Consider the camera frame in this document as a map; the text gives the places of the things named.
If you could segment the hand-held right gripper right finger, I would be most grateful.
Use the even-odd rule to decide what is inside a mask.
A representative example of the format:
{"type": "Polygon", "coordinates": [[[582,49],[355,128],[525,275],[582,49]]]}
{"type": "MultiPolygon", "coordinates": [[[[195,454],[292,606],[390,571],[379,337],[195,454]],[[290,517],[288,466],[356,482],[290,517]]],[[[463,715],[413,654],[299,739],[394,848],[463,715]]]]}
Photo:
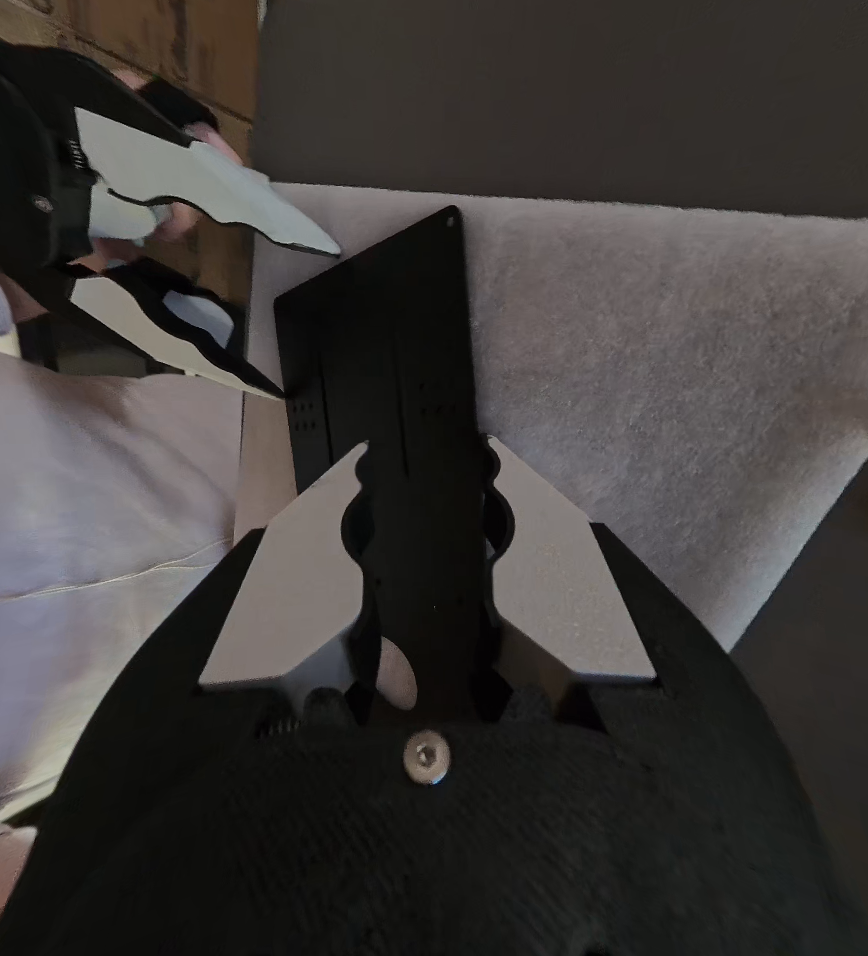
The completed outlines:
{"type": "Polygon", "coordinates": [[[499,676],[553,703],[575,686],[653,683],[655,667],[587,515],[497,437],[487,446],[505,519],[488,573],[499,676]]]}

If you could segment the person's white shirt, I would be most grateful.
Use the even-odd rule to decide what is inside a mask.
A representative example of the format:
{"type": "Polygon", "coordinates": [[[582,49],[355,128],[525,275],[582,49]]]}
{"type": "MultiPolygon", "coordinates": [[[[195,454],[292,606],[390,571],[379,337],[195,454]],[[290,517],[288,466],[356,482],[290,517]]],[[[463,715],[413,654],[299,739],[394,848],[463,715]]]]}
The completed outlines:
{"type": "Polygon", "coordinates": [[[209,380],[0,354],[0,810],[57,780],[118,673],[230,548],[241,425],[241,395],[209,380]]]}

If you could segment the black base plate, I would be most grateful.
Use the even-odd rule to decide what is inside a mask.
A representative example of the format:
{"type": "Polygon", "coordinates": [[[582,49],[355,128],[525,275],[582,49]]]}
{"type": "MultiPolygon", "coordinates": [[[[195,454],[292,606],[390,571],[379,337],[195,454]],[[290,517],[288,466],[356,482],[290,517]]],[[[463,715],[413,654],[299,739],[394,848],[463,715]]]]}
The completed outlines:
{"type": "Polygon", "coordinates": [[[414,671],[399,712],[356,691],[359,723],[476,718],[487,449],[478,427],[460,209],[449,206],[274,302],[298,493],[352,449],[369,621],[414,671]]]}

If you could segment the large white foam sheet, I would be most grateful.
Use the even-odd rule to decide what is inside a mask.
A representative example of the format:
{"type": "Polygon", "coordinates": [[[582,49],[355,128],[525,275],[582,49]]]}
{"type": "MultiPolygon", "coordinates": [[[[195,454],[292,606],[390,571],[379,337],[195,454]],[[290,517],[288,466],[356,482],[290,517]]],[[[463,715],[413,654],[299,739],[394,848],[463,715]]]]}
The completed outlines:
{"type": "Polygon", "coordinates": [[[868,220],[276,184],[353,255],[464,219],[481,427],[726,650],[868,460],[868,220]]]}

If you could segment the person's left hand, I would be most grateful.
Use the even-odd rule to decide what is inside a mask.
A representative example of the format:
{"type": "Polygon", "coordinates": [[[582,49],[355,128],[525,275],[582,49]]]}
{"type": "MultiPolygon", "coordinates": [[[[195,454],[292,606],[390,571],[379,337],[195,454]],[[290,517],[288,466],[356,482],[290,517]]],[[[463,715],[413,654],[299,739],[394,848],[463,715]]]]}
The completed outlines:
{"type": "Polygon", "coordinates": [[[209,123],[204,121],[191,123],[184,126],[182,130],[191,140],[191,144],[194,144],[196,141],[203,144],[203,148],[198,147],[198,150],[201,150],[201,152],[205,152],[210,148],[219,155],[224,156],[226,161],[240,167],[245,166],[243,159],[237,151],[209,123]]]}

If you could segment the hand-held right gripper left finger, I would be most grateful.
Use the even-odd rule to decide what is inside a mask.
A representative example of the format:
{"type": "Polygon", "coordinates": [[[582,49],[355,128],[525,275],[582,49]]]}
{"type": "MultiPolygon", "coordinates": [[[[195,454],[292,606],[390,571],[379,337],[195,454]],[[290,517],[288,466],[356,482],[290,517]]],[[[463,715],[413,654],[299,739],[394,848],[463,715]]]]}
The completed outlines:
{"type": "Polygon", "coordinates": [[[359,443],[277,514],[200,676],[206,691],[274,688],[296,711],[318,688],[348,691],[347,638],[363,605],[363,573],[342,536],[361,492],[359,443]]]}

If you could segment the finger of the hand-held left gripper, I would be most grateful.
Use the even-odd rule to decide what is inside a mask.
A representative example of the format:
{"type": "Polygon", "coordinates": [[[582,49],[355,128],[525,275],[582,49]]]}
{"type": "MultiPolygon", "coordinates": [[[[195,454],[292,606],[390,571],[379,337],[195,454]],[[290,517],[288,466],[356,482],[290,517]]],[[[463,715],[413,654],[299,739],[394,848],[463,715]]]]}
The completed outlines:
{"type": "Polygon", "coordinates": [[[332,237],[285,200],[267,176],[211,145],[197,139],[177,145],[81,107],[74,116],[90,166],[123,200],[187,204],[217,223],[247,226],[275,245],[341,255],[332,237]]]}
{"type": "Polygon", "coordinates": [[[68,303],[155,362],[254,396],[280,386],[239,350],[244,316],[186,276],[149,258],[101,272],[77,270],[68,303]]]}

